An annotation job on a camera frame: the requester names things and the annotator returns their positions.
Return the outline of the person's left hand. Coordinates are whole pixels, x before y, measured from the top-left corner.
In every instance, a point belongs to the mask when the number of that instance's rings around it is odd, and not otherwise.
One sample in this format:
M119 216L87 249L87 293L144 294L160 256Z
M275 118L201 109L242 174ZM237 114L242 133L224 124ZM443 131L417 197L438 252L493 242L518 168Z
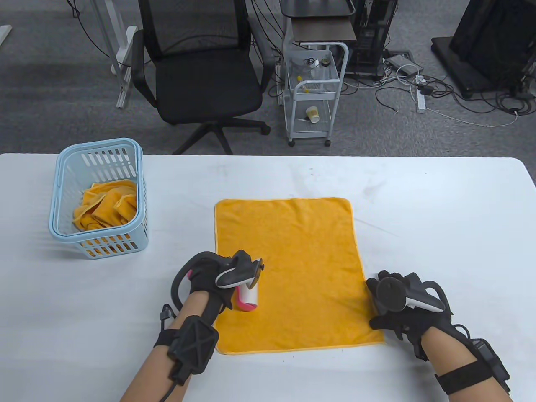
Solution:
M205 291L209 295L206 307L201 314L203 321L213 325L218 315L225 309L233 308L234 288L222 289L217 287L216 278L224 272L227 257L205 256L196 262L190 276L190 293Z

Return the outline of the person's right hand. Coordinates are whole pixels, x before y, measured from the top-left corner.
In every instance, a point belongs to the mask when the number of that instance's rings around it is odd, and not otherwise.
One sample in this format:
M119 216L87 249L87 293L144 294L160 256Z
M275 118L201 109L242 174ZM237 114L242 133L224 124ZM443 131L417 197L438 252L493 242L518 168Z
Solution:
M392 330L399 340L406 336L415 356L427 361L422 346L423 335L436 327L452 335L452 312L440 285L432 280L421 281L416 273L402 276L382 270L377 278L367 279L378 315L369 324L374 330Z

